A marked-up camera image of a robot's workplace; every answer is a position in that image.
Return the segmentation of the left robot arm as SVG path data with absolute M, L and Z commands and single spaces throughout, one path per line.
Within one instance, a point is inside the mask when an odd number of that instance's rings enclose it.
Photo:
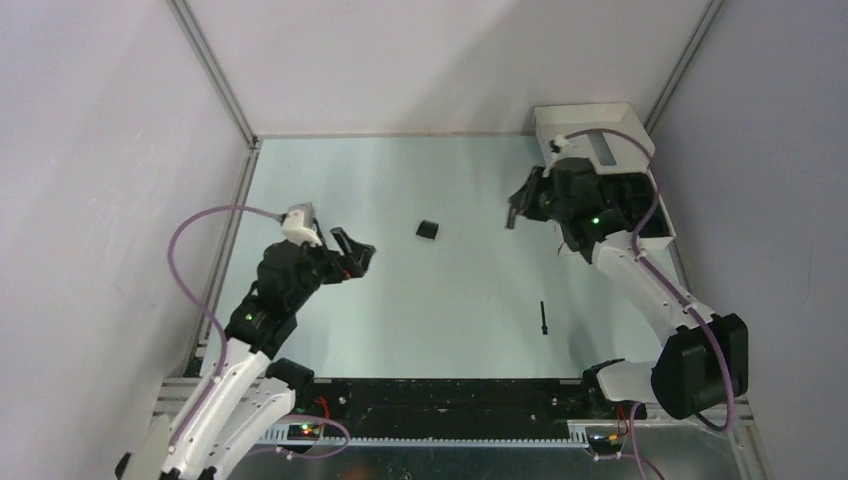
M 328 248 L 319 228 L 268 246 L 257 278 L 224 329 L 225 352 L 174 419 L 155 421 L 127 452 L 118 479 L 226 479 L 261 435 L 312 400 L 311 369 L 277 356 L 296 315 L 322 286 L 363 277 L 376 253 L 342 228 Z

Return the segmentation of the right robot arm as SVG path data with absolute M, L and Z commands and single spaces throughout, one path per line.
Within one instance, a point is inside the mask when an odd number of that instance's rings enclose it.
M 749 388 L 749 329 L 739 315 L 698 300 L 648 251 L 642 231 L 668 226 L 650 175 L 599 174 L 587 158 L 565 158 L 532 167 L 508 205 L 508 228 L 519 217 L 554 223 L 563 246 L 612 281 L 660 343 L 654 360 L 616 359 L 590 369 L 604 398 L 656 403 L 674 419 L 730 429 L 735 401 Z M 727 407 L 724 424 L 706 421 L 704 411 L 720 404 Z

